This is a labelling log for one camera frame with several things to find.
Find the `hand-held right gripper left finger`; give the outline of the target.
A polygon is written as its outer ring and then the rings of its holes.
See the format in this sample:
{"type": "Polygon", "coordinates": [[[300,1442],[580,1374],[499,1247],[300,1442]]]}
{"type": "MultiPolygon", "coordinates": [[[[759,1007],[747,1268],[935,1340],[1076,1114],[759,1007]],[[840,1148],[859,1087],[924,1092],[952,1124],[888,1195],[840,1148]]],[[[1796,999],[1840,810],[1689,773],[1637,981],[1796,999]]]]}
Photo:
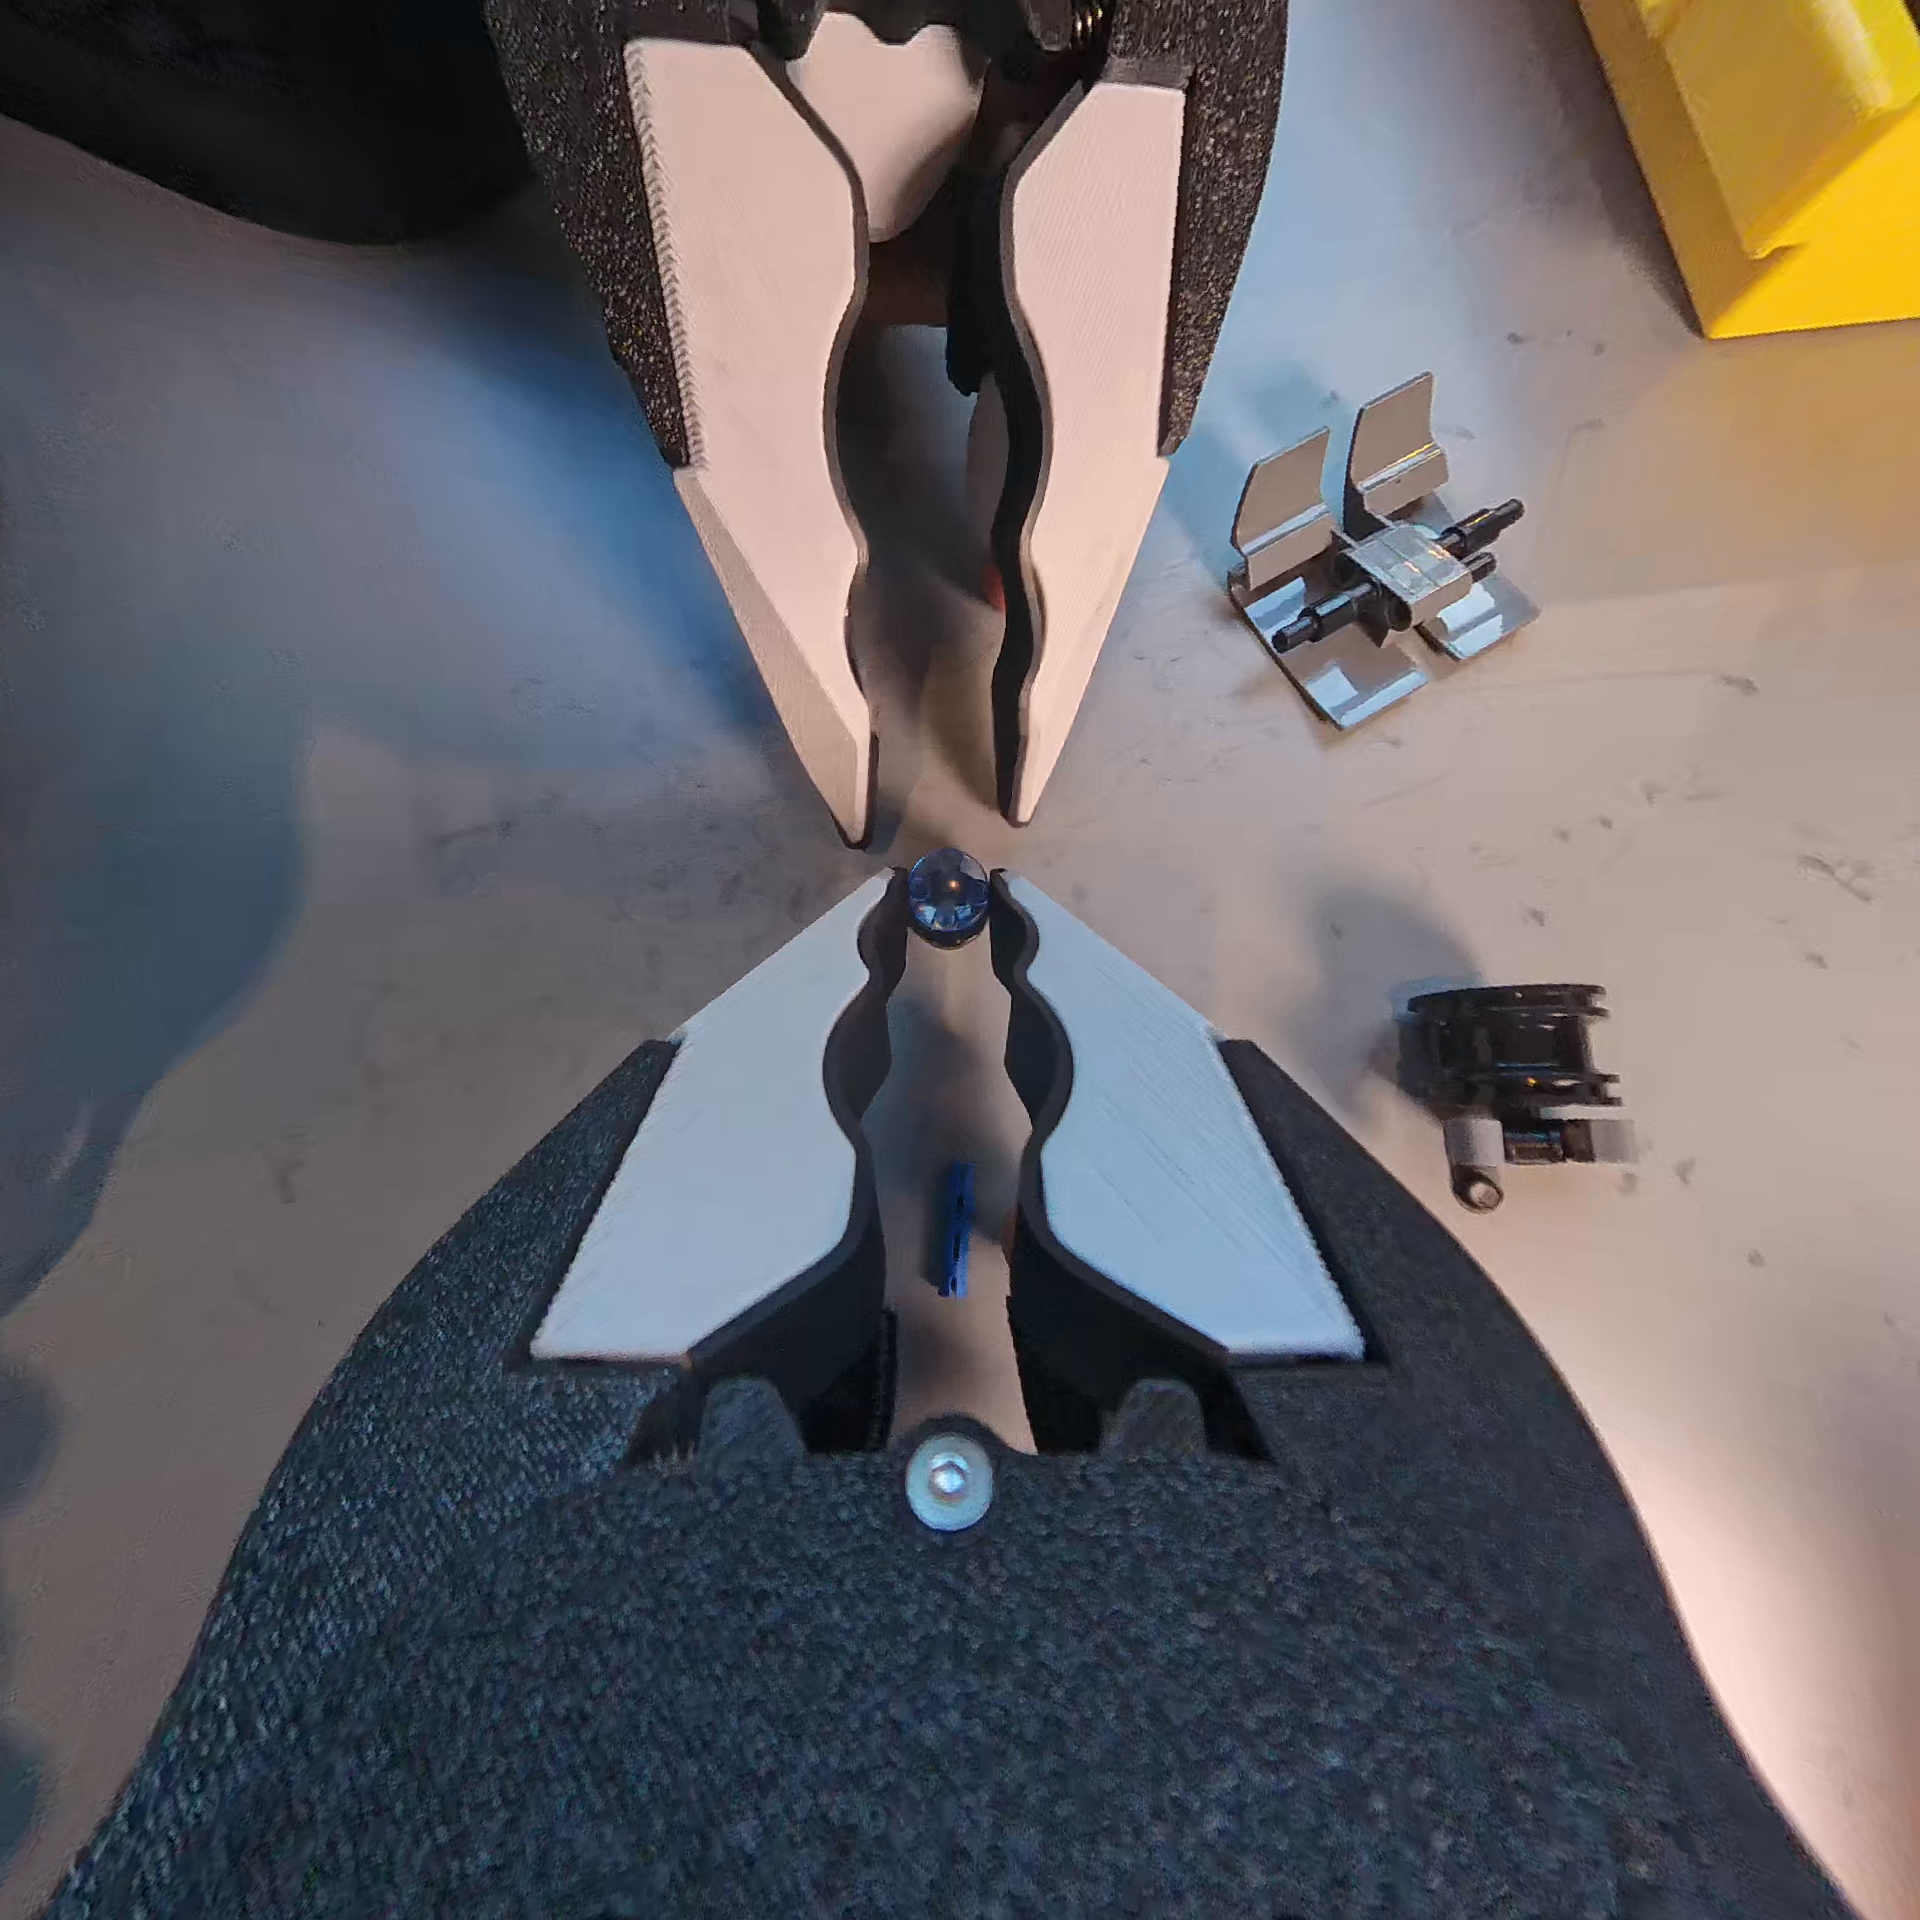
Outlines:
{"type": "Polygon", "coordinates": [[[823,1454],[878,1452],[897,1386],[876,1160],[907,883],[878,874],[655,1051],[658,1082],[532,1326],[531,1361],[675,1371],[671,1422],[760,1379],[823,1454]]]}

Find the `grey panel brick assembly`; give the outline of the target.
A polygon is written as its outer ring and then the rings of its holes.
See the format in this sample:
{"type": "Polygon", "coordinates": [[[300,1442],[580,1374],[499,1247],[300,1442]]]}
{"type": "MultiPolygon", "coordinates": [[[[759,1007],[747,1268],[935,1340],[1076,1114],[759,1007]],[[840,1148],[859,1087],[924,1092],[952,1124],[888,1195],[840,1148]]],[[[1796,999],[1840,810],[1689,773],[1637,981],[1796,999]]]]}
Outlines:
{"type": "Polygon", "coordinates": [[[1317,718],[1354,731],[1538,615],[1499,579],[1521,499],[1446,517],[1449,462],[1435,433],[1435,376],[1359,406],[1339,492],[1330,431],[1262,458],[1236,503],[1229,597],[1317,718]]]}

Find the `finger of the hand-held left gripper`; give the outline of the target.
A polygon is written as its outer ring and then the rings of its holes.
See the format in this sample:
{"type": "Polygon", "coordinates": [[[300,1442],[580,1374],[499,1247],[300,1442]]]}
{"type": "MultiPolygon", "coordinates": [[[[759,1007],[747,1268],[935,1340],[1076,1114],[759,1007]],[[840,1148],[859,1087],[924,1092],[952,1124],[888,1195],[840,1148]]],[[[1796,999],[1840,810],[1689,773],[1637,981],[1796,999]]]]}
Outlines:
{"type": "Polygon", "coordinates": [[[876,718],[849,619],[867,544],[835,428],[861,187],[780,64],[639,35],[624,67],[684,399],[676,488],[805,773],[864,846],[876,718]]]}
{"type": "Polygon", "coordinates": [[[980,589],[1004,619],[993,770],[1034,819],[1165,488],[1166,308],[1185,92],[1076,84],[958,189],[949,376],[993,373],[1007,466],[980,589]]]}

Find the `small grey connector assembly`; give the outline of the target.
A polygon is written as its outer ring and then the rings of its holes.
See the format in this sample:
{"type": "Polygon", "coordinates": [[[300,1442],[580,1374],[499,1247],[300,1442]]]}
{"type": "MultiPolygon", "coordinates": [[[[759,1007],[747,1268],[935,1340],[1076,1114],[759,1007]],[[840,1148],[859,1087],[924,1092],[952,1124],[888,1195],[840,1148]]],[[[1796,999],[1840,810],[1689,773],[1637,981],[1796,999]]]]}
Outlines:
{"type": "Polygon", "coordinates": [[[1470,1108],[1444,1119],[1446,1157],[1456,1202],[1497,1213],[1511,1167],[1634,1164],[1635,1126],[1614,1108],[1470,1108]]]}

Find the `yellow plastic bin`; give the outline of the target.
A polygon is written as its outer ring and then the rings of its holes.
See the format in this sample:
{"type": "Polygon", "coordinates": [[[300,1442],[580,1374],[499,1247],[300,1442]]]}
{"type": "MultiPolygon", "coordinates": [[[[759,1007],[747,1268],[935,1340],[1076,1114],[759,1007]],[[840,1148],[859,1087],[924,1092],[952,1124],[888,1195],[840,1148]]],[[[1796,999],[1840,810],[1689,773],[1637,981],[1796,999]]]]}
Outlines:
{"type": "Polygon", "coordinates": [[[1907,3],[1583,3],[1711,341],[1918,315],[1907,3]]]}

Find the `person's left forearm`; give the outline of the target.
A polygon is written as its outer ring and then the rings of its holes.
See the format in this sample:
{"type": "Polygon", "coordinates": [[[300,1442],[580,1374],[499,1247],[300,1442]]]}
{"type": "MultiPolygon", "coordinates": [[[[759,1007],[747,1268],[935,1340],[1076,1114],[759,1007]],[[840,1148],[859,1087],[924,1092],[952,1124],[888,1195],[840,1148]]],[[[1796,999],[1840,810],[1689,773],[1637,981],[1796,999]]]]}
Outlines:
{"type": "Polygon", "coordinates": [[[532,173],[473,3],[7,3],[3,108],[329,242],[456,229],[532,173]]]}

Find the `black toy wheel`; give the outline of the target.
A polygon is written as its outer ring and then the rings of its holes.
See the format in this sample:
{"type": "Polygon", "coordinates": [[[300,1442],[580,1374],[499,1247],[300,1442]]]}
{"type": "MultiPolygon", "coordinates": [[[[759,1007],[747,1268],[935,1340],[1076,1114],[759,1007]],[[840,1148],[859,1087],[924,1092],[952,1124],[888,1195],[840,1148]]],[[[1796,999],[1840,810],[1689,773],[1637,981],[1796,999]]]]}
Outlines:
{"type": "Polygon", "coordinates": [[[1606,1019],[1604,987],[1596,984],[1414,995],[1402,1019],[1403,1087],[1449,1111],[1620,1107],[1620,1079],[1593,1059],[1593,1024],[1606,1019]]]}

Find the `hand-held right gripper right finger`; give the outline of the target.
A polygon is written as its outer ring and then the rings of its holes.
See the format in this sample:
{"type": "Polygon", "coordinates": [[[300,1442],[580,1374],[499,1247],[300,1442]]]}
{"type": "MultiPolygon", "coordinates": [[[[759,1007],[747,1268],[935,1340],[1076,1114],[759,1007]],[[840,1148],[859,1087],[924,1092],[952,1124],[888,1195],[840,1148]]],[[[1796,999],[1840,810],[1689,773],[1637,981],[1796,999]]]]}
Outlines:
{"type": "Polygon", "coordinates": [[[1043,1454],[1260,1455],[1245,1374],[1371,1358],[1308,1213],[1195,1007],[1021,874],[993,878],[1004,1066],[1029,1137],[1007,1256],[1021,1396],[1043,1454]]]}

